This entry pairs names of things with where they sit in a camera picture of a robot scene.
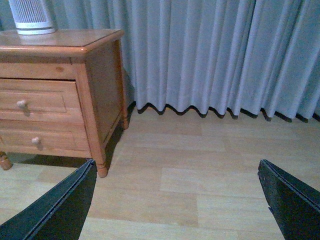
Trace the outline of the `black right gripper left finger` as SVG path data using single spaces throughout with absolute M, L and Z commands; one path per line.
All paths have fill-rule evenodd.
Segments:
M 89 159 L 68 177 L 1 224 L 2 240 L 77 240 L 87 218 L 97 180 Z

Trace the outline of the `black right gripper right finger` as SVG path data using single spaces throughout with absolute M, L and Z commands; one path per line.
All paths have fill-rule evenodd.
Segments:
M 263 159 L 258 178 L 276 223 L 286 240 L 320 238 L 320 192 Z

